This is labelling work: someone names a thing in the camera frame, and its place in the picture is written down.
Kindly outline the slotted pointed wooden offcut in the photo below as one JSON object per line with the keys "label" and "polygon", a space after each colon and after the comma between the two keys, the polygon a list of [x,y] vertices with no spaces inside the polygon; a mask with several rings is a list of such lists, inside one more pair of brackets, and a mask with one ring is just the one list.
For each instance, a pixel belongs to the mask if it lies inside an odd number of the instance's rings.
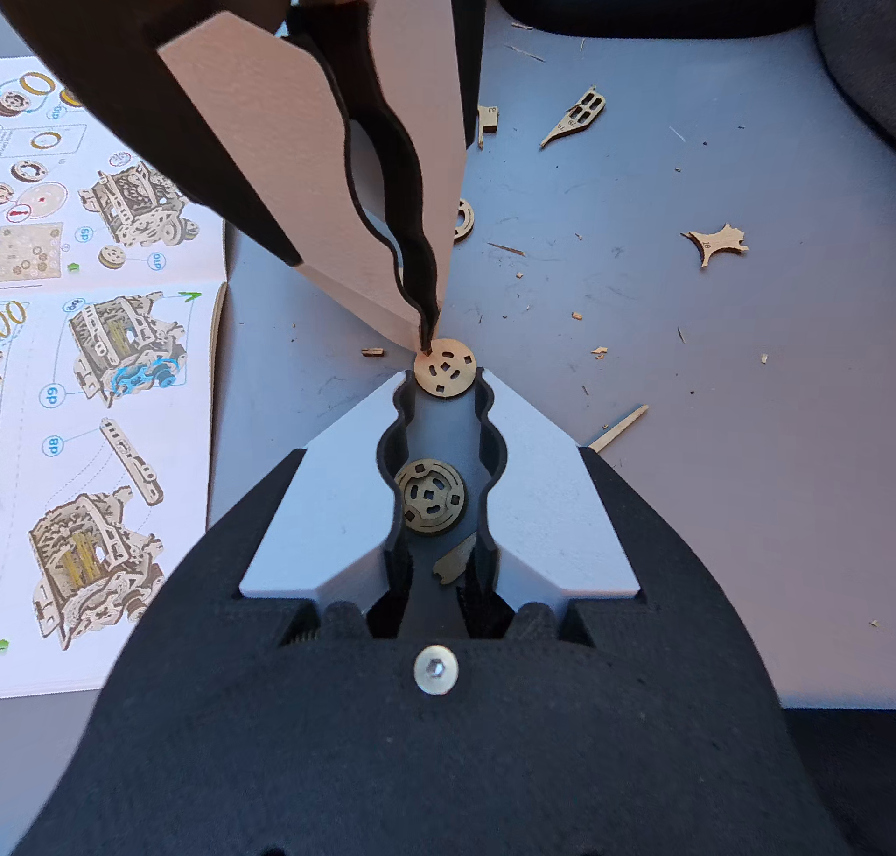
{"label": "slotted pointed wooden offcut", "polygon": [[540,148],[556,139],[586,130],[606,107],[606,98],[592,85],[550,130]]}

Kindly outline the long wooden sliver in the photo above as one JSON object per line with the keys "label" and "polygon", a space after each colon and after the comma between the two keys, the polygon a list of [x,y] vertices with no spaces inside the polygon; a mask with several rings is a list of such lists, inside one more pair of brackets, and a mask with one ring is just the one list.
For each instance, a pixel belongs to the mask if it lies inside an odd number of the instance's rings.
{"label": "long wooden sliver", "polygon": [[[615,425],[605,428],[604,432],[588,445],[588,448],[599,453],[648,410],[649,405],[640,405]],[[432,572],[439,577],[442,586],[454,583],[463,575],[475,544],[476,533],[472,533],[434,563]]]}

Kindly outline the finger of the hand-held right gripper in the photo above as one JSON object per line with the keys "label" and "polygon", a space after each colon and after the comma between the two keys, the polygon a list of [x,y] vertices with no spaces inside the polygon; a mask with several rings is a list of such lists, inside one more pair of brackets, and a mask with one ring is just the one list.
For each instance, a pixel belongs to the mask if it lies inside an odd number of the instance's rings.
{"label": "finger of the hand-held right gripper", "polygon": [[298,0],[306,33],[369,138],[384,221],[399,249],[399,291],[433,338],[449,274],[466,162],[452,0]]}
{"label": "finger of the hand-held right gripper", "polygon": [[350,128],[305,49],[219,12],[159,55],[294,246],[297,270],[387,340],[420,346],[420,312],[350,175]]}

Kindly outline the scattered wood splinters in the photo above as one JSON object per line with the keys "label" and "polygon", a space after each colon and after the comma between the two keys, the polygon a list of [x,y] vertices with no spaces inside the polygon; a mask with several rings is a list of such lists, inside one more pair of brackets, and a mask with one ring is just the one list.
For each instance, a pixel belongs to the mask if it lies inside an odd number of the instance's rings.
{"label": "scattered wood splinters", "polygon": [[[606,107],[540,148],[592,85]],[[609,459],[784,639],[894,615],[894,152],[812,30],[577,41],[487,23],[476,222],[443,331]],[[682,232],[726,223],[749,251]]]}

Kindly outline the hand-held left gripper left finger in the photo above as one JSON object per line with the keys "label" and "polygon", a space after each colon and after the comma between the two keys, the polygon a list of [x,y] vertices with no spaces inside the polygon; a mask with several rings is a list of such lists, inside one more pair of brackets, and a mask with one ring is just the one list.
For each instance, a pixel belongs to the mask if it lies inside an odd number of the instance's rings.
{"label": "hand-held left gripper left finger", "polygon": [[409,371],[396,373],[308,444],[242,595],[307,599],[319,612],[352,603],[375,638],[397,637],[413,565],[395,477],[415,391]]}

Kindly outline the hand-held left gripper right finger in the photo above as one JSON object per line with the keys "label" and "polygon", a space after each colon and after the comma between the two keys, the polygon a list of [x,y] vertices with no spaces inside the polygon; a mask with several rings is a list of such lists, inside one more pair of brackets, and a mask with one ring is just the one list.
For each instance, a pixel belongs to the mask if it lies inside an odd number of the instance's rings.
{"label": "hand-held left gripper right finger", "polygon": [[640,585],[580,448],[492,372],[476,371],[479,460],[489,473],[462,587],[471,638],[500,638],[514,613],[542,603],[621,599]]}

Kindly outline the slotted wooden disc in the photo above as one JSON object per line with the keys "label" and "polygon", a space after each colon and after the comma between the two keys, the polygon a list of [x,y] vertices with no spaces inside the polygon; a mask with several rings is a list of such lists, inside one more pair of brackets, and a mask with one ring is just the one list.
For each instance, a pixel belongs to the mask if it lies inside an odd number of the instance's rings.
{"label": "slotted wooden disc", "polygon": [[476,358],[460,341],[434,338],[429,353],[418,353],[413,369],[417,383],[425,392],[438,398],[454,398],[472,386]]}

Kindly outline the grey desk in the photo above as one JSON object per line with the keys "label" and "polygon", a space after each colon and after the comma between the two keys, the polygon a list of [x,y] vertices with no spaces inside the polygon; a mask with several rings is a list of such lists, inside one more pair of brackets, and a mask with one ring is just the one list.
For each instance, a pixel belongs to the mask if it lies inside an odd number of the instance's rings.
{"label": "grey desk", "polygon": [[894,149],[809,26],[488,0],[475,223],[414,345],[225,225],[22,297],[2,369],[21,854],[894,851]]}

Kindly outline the star-shaped wooden offcut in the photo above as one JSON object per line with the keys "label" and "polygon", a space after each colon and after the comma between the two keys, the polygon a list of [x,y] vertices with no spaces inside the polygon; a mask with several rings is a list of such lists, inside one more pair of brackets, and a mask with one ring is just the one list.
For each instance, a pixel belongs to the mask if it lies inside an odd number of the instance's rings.
{"label": "star-shaped wooden offcut", "polygon": [[700,251],[700,267],[707,268],[713,255],[721,252],[743,254],[749,251],[744,244],[745,233],[726,223],[718,232],[682,232],[681,236],[689,239]]}

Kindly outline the white instruction booklet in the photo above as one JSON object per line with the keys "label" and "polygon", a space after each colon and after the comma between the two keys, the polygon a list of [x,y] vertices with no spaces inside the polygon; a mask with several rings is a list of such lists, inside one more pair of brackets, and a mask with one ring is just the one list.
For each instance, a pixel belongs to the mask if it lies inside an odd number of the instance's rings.
{"label": "white instruction booklet", "polygon": [[1,67],[1,695],[102,686],[204,533],[224,224]]}

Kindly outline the assembled wooden wheel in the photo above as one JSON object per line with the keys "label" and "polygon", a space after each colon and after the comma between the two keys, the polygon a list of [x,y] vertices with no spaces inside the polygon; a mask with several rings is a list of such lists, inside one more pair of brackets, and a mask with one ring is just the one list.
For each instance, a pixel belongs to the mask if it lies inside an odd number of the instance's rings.
{"label": "assembled wooden wheel", "polygon": [[463,518],[466,484],[450,464],[432,458],[408,462],[396,477],[407,528],[432,537],[447,533]]}

